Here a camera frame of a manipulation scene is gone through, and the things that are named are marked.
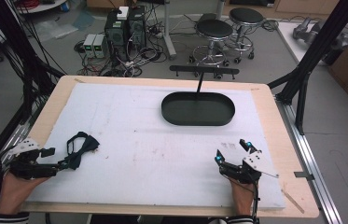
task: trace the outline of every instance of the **white board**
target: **white board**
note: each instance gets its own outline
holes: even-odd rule
[[[250,91],[208,90],[234,102],[232,121],[219,127],[175,126],[160,112],[163,87],[77,84],[45,147],[66,156],[66,141],[82,131],[100,146],[83,155],[80,167],[64,170],[38,187],[28,201],[184,206],[232,206],[230,182],[215,163],[219,149],[226,161],[240,164],[241,138],[270,158]],[[263,175],[259,208],[283,208],[278,179]]]

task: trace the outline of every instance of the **power supply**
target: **power supply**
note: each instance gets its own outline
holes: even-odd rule
[[[94,49],[95,58],[104,58],[107,54],[107,42],[104,35],[95,36],[94,42],[92,43]]]
[[[134,7],[130,10],[128,16],[130,26],[130,36],[132,47],[134,49],[143,49],[146,47],[146,22],[145,22],[145,7]]]
[[[128,22],[118,20],[118,13],[115,10],[107,14],[104,33],[106,35],[107,47],[112,64],[120,64],[119,60],[123,62],[129,61],[127,53],[129,39]]]
[[[92,47],[92,43],[94,43],[96,35],[87,35],[86,40],[83,43],[83,48],[86,51],[86,55],[89,58],[95,58],[94,49]]]

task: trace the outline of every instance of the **black strap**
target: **black strap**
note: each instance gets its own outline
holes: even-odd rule
[[[81,149],[75,152],[74,141],[79,137],[83,137],[85,140]],[[96,149],[99,145],[99,142],[91,135],[79,132],[66,142],[66,151],[68,152],[68,156],[63,160],[66,166],[63,168],[71,168],[73,170],[77,169],[80,166],[81,155],[83,155],[85,152]]]

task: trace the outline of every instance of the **black stool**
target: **black stool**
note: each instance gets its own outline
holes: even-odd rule
[[[240,56],[235,58],[234,61],[239,63],[243,51],[248,50],[250,51],[248,58],[253,59],[255,57],[253,41],[246,35],[249,30],[258,27],[263,22],[263,16],[254,9],[237,7],[230,11],[230,20],[237,25],[238,29],[225,44],[231,49],[240,51]]]
[[[223,51],[215,46],[215,42],[224,41],[232,35],[230,25],[219,20],[199,21],[196,25],[196,32],[199,36],[205,37],[208,45],[198,46],[193,50],[189,57],[190,62],[197,62],[197,66],[202,63],[206,65],[218,65],[223,63],[229,66],[229,61]]]

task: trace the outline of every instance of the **stool seat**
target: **stool seat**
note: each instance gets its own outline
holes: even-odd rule
[[[208,38],[227,38],[232,34],[231,26],[219,20],[200,21],[196,29]]]
[[[237,7],[230,11],[230,18],[235,23],[259,23],[263,16],[252,8]]]

